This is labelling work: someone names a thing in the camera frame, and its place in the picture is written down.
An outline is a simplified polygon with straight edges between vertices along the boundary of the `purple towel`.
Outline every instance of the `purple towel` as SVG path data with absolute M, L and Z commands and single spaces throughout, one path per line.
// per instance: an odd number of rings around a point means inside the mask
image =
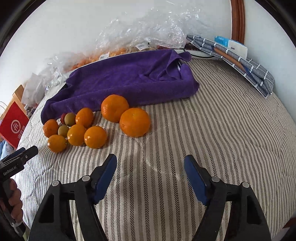
M 152 50 L 108 58 L 71 73 L 65 88 L 47 100 L 41 113 L 44 124 L 63 113 L 77 113 L 84 107 L 101 110 L 102 101 L 111 94 L 125 97 L 131 107 L 187 98 L 199 83 L 191 69 L 179 59 L 190 61 L 188 52 Z

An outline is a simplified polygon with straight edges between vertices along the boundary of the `mandarin orange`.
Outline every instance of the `mandarin orange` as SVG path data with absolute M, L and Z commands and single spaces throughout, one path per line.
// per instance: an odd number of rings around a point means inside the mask
M 106 131 L 100 126 L 92 126 L 84 134 L 85 144 L 92 149 L 101 148 L 106 140 Z
M 67 147 L 67 140 L 61 135 L 52 135 L 48 141 L 47 146 L 52 152 L 61 152 Z
M 50 119 L 48 120 L 43 126 L 43 133 L 44 135 L 49 138 L 52 135 L 56 135 L 59 129 L 59 124 L 56 120 Z
M 150 117 L 141 108 L 130 108 L 122 114 L 119 126 L 127 136 L 141 137 L 150 129 Z
M 102 116 L 111 122 L 119 122 L 123 112 L 129 108 L 128 101 L 120 95 L 109 95 L 101 105 Z
M 84 143 L 84 134 L 86 129 L 81 124 L 75 124 L 70 127 L 67 136 L 68 142 L 73 146 L 81 146 Z
M 90 108 L 82 108 L 76 115 L 76 124 L 81 124 L 85 128 L 89 128 L 94 120 L 93 112 Z

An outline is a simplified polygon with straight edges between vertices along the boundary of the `mattress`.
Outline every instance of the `mattress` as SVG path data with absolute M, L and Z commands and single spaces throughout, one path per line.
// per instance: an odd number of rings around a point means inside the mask
M 189 63 L 200 90 L 191 98 L 142 108 L 151 131 L 130 138 L 119 125 L 95 113 L 108 134 L 102 149 L 68 146 L 59 154 L 47 147 L 40 113 L 30 119 L 19 148 L 36 145 L 39 154 L 15 179 L 22 191 L 24 221 L 31 227 L 49 185 L 75 182 L 101 165 L 109 153 L 118 166 L 105 198 L 96 206 L 109 240 L 191 240 L 205 207 L 187 181 L 184 157 L 226 183 L 248 182 L 274 236 L 296 208 L 296 126 L 275 94 L 263 98 L 227 63 Z M 70 202 L 77 240 L 83 240 L 75 203 Z M 230 214 L 227 203 L 217 240 L 223 240 Z

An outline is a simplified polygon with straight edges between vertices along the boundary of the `small orange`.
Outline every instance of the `small orange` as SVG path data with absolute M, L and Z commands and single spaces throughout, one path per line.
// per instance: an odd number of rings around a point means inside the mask
M 76 115 L 76 124 L 81 124 L 85 128 L 89 128 L 94 120 L 94 115 L 90 108 L 82 108 Z
M 81 124 L 70 127 L 68 131 L 68 142 L 73 146 L 81 146 L 84 143 L 84 134 L 86 129 Z
M 67 140 L 61 135 L 52 135 L 48 141 L 47 146 L 52 152 L 61 152 L 67 147 Z
M 43 133 L 44 135 L 49 138 L 52 135 L 56 135 L 59 129 L 59 124 L 56 120 L 50 119 L 48 120 L 43 126 Z
M 150 117 L 141 108 L 130 108 L 122 114 L 119 125 L 126 135 L 141 137 L 150 129 Z
M 100 126 L 92 126 L 84 134 L 85 144 L 92 149 L 101 148 L 106 140 L 106 131 Z
M 129 108 L 128 101 L 120 95 L 109 95 L 101 105 L 102 116 L 111 122 L 119 122 L 123 112 Z

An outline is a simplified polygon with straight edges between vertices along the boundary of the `wooden headboard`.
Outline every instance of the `wooden headboard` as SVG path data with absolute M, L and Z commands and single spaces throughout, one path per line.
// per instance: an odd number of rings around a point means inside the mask
M 231 39 L 244 44 L 245 35 L 245 13 L 244 0 L 230 0 L 232 31 Z

